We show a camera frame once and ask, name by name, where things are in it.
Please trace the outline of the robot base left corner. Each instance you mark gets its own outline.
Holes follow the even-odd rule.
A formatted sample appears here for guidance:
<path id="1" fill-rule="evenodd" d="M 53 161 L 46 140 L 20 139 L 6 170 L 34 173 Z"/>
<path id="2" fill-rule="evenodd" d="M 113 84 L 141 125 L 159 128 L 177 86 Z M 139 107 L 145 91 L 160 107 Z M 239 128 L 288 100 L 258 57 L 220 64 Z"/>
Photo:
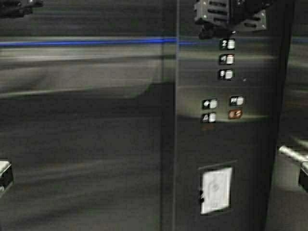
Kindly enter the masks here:
<path id="1" fill-rule="evenodd" d="M 10 161 L 1 159 L 0 160 L 0 197 L 10 189 L 13 185 L 13 169 Z"/>

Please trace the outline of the robot base right corner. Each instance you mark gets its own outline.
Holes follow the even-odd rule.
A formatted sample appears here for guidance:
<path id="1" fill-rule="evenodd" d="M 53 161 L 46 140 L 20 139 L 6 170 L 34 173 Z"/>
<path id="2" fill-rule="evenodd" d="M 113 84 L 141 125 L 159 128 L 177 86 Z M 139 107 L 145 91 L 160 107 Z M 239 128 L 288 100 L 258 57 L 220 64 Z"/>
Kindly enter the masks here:
<path id="1" fill-rule="evenodd" d="M 300 167 L 298 184 L 308 192 L 308 162 L 303 162 Z"/>

